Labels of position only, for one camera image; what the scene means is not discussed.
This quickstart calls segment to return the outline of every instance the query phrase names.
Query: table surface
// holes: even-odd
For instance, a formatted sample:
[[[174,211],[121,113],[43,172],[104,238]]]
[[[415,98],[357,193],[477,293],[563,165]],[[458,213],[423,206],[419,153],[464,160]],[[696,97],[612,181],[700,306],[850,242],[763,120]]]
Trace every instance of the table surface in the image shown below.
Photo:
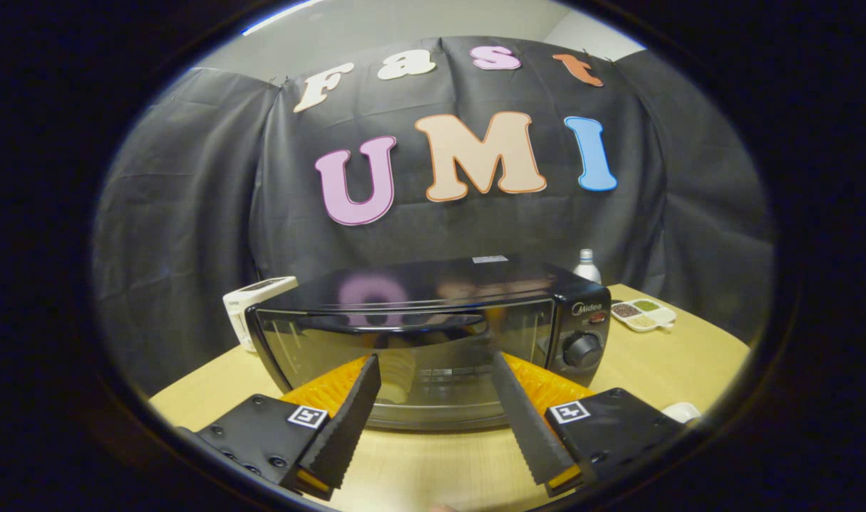
[[[613,299],[647,297],[622,284]],[[705,412],[731,383],[749,349],[695,315],[677,312],[670,331],[635,333],[609,320],[609,342],[590,388],[622,387],[658,409],[692,402]],[[193,431],[253,393],[281,395],[254,353],[222,354],[150,399],[167,422]],[[356,512],[425,512],[447,503],[461,512],[527,510],[547,503],[508,427],[462,433],[365,429],[341,489],[325,505]]]

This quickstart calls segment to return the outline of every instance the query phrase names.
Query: pink letter u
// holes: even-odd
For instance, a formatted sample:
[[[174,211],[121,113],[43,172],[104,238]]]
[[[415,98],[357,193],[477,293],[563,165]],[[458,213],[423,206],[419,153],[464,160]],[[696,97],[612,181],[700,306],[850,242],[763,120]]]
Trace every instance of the pink letter u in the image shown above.
[[[354,202],[348,197],[345,164],[351,159],[350,151],[339,149],[316,160],[316,170],[322,175],[322,198],[332,220],[346,226],[369,224],[392,207],[395,188],[392,185],[390,150],[395,143],[394,137],[383,136],[361,144],[360,152],[370,160],[373,179],[373,194],[364,202]]]

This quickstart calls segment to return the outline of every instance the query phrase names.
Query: black toaster oven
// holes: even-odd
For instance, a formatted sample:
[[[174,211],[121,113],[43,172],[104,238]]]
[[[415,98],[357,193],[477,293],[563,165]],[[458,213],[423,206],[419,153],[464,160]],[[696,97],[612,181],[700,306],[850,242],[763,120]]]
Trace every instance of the black toaster oven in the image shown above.
[[[382,387],[368,425],[429,430],[504,422],[495,350],[589,385],[609,306],[608,289],[572,272],[488,256],[332,272],[245,317],[283,391],[377,353]]]

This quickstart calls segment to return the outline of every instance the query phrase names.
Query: letter m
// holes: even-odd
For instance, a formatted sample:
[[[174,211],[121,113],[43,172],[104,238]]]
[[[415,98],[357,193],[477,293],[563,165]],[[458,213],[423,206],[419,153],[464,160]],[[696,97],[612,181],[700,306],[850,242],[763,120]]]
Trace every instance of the letter m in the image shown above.
[[[521,112],[495,114],[483,141],[452,114],[423,117],[414,123],[427,134],[433,165],[433,185],[427,188],[430,201],[455,201],[468,194],[468,185],[459,181],[456,163],[481,193],[493,185],[496,166],[502,160],[502,178],[497,186],[510,194],[543,191],[547,181],[538,172],[528,138],[531,118]]]

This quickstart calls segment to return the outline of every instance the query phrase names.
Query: black backdrop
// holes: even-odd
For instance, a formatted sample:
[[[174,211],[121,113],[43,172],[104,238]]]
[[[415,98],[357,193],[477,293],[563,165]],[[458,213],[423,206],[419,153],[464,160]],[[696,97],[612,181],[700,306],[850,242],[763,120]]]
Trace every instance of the black backdrop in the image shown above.
[[[504,46],[521,68],[477,68],[476,46]],[[429,50],[437,67],[375,76],[383,59],[408,49]],[[573,77],[556,54],[589,62],[603,87]],[[306,282],[340,268],[502,253],[572,268],[579,249],[592,247],[605,283],[667,299],[747,343],[764,325],[774,230],[758,176],[725,118],[656,55],[612,63],[518,39],[430,38],[342,55],[326,68],[344,62],[355,69],[300,113],[292,110],[304,79],[322,69],[281,87],[190,70],[127,137],[99,206],[95,285],[115,358],[144,391],[234,344],[221,295],[257,275]],[[499,111],[531,117],[547,188],[470,187],[458,201],[427,200],[429,143],[415,121],[455,114],[483,139]],[[613,191],[578,186],[570,116],[601,122]],[[336,223],[316,159],[351,150],[349,194],[364,201],[372,184],[358,147],[387,135],[397,137],[394,204],[374,223]]]

